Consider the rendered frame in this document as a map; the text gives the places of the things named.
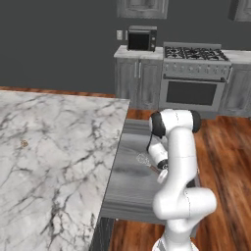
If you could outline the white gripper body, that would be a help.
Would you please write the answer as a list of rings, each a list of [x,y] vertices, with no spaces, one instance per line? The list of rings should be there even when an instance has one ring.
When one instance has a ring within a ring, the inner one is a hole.
[[[159,183],[163,183],[166,177],[168,176],[168,172],[169,171],[167,169],[162,170],[158,175],[157,181]]]

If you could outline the grey wooden drawer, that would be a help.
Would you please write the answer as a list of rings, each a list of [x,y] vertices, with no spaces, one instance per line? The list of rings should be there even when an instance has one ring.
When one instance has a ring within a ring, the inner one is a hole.
[[[150,130],[147,121],[126,120],[100,216],[163,225],[153,213],[152,201],[162,185],[158,174],[137,162],[146,152]]]

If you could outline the grey island cabinet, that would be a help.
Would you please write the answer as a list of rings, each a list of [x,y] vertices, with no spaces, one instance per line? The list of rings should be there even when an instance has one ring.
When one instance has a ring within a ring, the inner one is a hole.
[[[89,251],[109,251],[114,219],[101,218],[94,231]]]

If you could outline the grey base cupboards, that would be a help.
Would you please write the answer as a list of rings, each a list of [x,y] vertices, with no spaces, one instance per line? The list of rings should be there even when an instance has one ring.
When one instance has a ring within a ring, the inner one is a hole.
[[[222,116],[251,118],[251,63],[233,63],[219,108]]]
[[[162,61],[156,59],[116,58],[115,94],[130,100],[136,110],[157,110]]]

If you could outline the silver stove with oven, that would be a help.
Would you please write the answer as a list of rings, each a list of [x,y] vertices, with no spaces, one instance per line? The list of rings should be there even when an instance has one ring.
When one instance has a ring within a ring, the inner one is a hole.
[[[194,110],[214,119],[231,74],[222,45],[165,42],[163,57],[159,108]]]

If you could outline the black toaster oven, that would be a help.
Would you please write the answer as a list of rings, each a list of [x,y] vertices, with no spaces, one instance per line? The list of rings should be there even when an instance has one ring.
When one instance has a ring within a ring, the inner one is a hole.
[[[127,30],[127,49],[155,51],[157,28],[148,25],[131,25]]]

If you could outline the grey wall cupboard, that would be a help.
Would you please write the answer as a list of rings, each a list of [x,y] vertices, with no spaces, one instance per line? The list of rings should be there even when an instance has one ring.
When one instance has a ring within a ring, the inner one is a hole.
[[[230,0],[228,18],[235,22],[251,22],[251,0]]]
[[[129,19],[165,19],[169,0],[117,0],[117,17]]]

